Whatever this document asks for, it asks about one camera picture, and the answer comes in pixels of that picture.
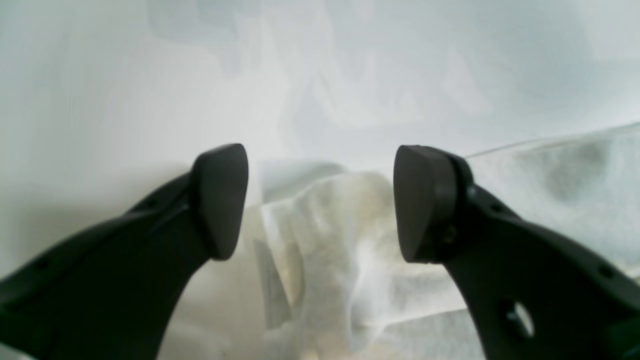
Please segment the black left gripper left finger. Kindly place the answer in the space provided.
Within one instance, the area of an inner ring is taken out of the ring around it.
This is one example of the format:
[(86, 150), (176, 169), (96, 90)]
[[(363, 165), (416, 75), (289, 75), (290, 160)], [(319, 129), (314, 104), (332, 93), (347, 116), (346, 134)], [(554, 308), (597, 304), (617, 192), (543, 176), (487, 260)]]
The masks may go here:
[(30, 260), (1, 281), (1, 343), (35, 360), (155, 360), (190, 278), (232, 257), (248, 184), (245, 147), (219, 146)]

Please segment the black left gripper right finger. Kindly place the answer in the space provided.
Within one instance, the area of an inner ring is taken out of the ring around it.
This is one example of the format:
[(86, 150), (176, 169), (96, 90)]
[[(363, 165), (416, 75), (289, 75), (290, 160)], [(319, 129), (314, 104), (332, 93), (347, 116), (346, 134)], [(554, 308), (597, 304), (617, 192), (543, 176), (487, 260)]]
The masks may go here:
[(487, 360), (637, 360), (639, 285), (612, 263), (522, 219), (463, 158), (402, 145), (394, 157), (398, 245), (442, 265)]

